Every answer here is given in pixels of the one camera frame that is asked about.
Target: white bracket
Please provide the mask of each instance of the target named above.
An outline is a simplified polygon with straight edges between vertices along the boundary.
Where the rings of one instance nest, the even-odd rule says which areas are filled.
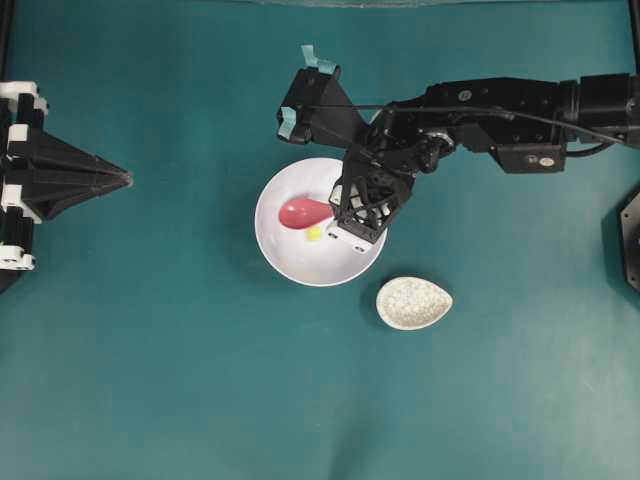
[[[0,270],[33,270],[35,266],[34,256],[25,254],[22,247],[0,245]]]
[[[20,207],[23,217],[33,219],[33,223],[37,225],[42,223],[42,219],[33,213],[33,210],[27,207],[22,201],[22,185],[7,185],[3,183],[0,206],[2,206],[2,210],[5,212],[9,207]]]
[[[49,105],[44,97],[38,93],[36,82],[0,82],[0,98],[9,99],[9,110],[16,113],[18,110],[18,98],[21,93],[33,95],[33,108],[49,114]]]

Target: black cable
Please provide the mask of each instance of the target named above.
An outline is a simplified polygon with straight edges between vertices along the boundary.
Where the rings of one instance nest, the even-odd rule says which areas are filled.
[[[0,82],[5,81],[14,0],[0,0]]]
[[[612,143],[601,143],[600,145],[596,145],[595,147],[591,147],[591,148],[585,148],[584,150],[567,151],[567,157],[573,157],[573,158],[588,157],[590,155],[595,155],[596,153],[600,153],[601,151],[606,150],[612,145],[613,145]]]
[[[513,120],[513,117],[526,118],[536,122],[555,125],[574,132],[584,133],[601,140],[603,143],[619,143],[624,145],[624,140],[617,137],[607,135],[606,133],[596,132],[590,128],[581,127],[570,122],[555,120],[552,118],[540,117],[531,113],[518,112],[515,110],[505,110],[500,107],[393,107],[389,105],[309,105],[309,108],[352,108],[355,110],[385,110],[387,112],[396,113],[471,113],[476,115],[489,115]]]

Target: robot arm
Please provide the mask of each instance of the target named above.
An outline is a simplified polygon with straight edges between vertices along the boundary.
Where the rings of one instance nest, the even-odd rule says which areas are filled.
[[[35,225],[132,183],[129,172],[44,132],[47,114],[34,82],[0,83],[0,293],[35,268]]]
[[[430,86],[420,97],[354,106],[338,83],[340,67],[298,71],[277,118],[281,140],[346,150],[329,199],[342,237],[366,251],[411,195],[419,172],[435,171],[462,145],[489,153],[506,173],[553,173],[567,157],[613,143],[640,148],[640,78],[580,82],[492,78]],[[367,124],[359,110],[379,110]],[[569,142],[598,143],[568,151]]]

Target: speckled dish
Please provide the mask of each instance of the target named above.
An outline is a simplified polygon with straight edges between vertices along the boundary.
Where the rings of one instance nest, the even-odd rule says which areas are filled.
[[[384,322],[398,330],[418,330],[444,317],[453,298],[435,283],[415,277],[398,277],[378,292],[376,308]]]

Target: blue tape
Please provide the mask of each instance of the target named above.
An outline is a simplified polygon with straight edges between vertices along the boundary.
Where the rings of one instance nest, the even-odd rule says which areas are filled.
[[[291,107],[280,107],[282,112],[282,124],[278,129],[278,135],[289,140],[293,127],[296,126],[296,111]]]
[[[313,52],[313,45],[302,45],[302,55],[304,55],[307,67],[315,67],[320,73],[333,75],[336,70],[337,65],[335,63],[316,57]]]

